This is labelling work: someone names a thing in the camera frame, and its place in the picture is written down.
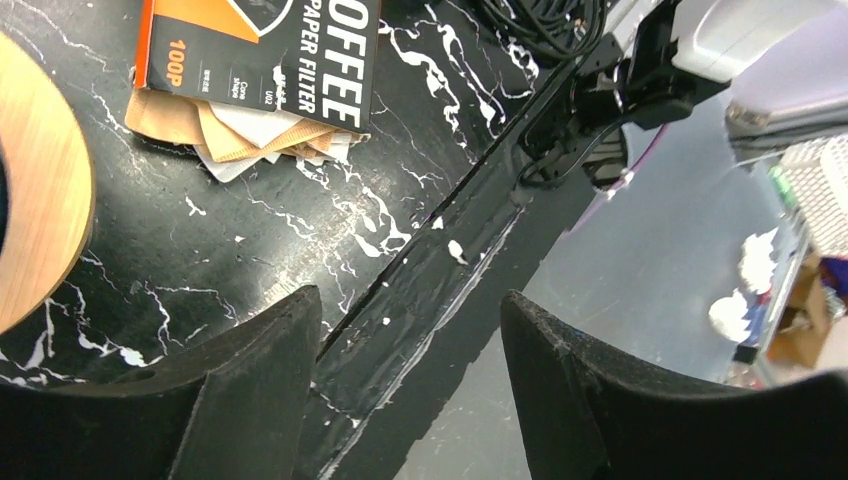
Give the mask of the aluminium frame rail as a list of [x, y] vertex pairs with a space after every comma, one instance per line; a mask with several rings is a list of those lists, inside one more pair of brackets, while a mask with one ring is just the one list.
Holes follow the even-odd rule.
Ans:
[[847, 94], [803, 99], [789, 106], [777, 100], [756, 105], [734, 95], [725, 110], [729, 143], [741, 152], [767, 152], [847, 132]]

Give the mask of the orange coffee filter package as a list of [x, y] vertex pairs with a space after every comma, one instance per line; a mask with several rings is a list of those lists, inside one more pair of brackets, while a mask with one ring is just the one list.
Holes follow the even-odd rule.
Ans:
[[222, 182], [292, 155], [343, 161], [370, 120], [377, 1], [147, 1], [127, 127]]

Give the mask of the wooden ring dripper holder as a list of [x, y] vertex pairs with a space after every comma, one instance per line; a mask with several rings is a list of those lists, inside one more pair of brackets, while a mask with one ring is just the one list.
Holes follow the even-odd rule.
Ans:
[[67, 277], [91, 233], [95, 168], [70, 105], [42, 67], [1, 38], [1, 329]]

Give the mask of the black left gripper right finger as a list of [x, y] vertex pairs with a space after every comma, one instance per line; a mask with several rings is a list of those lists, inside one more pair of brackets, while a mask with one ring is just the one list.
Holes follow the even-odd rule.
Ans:
[[501, 336], [535, 479], [843, 479], [847, 374], [765, 390], [683, 375], [571, 327], [518, 291]]

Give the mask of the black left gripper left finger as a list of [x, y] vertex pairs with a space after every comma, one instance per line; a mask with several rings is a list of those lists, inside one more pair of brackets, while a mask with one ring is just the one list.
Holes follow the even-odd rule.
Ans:
[[1, 389], [5, 479], [288, 479], [320, 340], [314, 285], [109, 383]]

